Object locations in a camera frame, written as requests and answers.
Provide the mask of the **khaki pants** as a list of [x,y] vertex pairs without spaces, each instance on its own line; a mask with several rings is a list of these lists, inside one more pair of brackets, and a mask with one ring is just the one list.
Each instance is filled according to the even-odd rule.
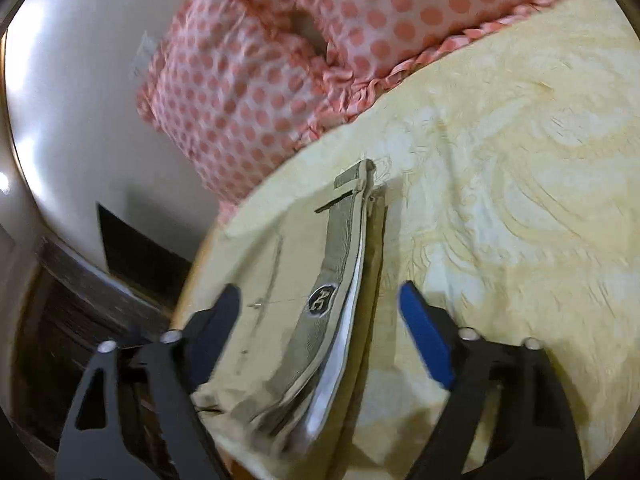
[[297,457],[340,434],[370,314],[374,173],[363,159],[297,192],[272,177],[218,234],[206,290],[238,286],[241,307],[193,399],[229,454]]

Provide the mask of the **dark bedside cabinet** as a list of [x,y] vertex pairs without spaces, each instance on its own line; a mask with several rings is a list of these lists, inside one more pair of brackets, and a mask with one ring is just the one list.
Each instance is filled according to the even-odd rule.
[[93,352],[105,339],[150,339],[167,330],[192,262],[160,246],[102,204],[100,269],[52,236],[36,246],[38,270],[17,325],[11,416],[51,451]]

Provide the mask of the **yellow patterned bed sheet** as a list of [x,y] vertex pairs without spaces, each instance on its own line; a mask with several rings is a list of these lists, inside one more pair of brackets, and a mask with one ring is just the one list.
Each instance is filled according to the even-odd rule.
[[[347,369],[320,448],[253,451],[230,410],[279,361],[322,258],[311,203],[374,162],[382,197]],[[397,307],[413,281],[483,336],[542,341],[588,474],[639,407],[639,39],[616,0],[564,0],[414,73],[281,166],[204,240],[177,326],[241,287],[245,312],[194,394],[224,457],[258,479],[400,479],[446,402]]]

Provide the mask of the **left polka dot pillow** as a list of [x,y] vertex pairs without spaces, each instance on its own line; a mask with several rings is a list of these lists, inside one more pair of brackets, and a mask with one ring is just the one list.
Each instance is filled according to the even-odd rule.
[[141,118],[192,162],[223,216],[347,120],[344,88],[286,0],[184,0],[152,55]]

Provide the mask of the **polka dot pillow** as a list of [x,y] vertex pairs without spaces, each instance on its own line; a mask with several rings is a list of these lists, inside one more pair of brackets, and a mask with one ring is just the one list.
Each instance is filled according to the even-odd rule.
[[242,0],[301,36],[332,108],[361,113],[419,68],[561,0]]
[[152,55],[141,118],[192,162],[223,216],[347,120],[344,88],[286,0],[184,0]]

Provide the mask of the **right polka dot pillow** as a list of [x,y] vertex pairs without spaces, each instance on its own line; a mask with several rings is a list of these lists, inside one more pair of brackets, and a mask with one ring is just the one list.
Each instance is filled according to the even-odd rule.
[[301,36],[332,108],[361,113],[419,68],[561,0],[242,0]]

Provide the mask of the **white wall socket plate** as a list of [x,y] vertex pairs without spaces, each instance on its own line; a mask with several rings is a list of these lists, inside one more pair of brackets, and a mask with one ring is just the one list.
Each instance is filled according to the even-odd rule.
[[137,79],[146,74],[159,45],[160,40],[150,36],[147,32],[143,33],[130,65],[129,77],[131,79]]

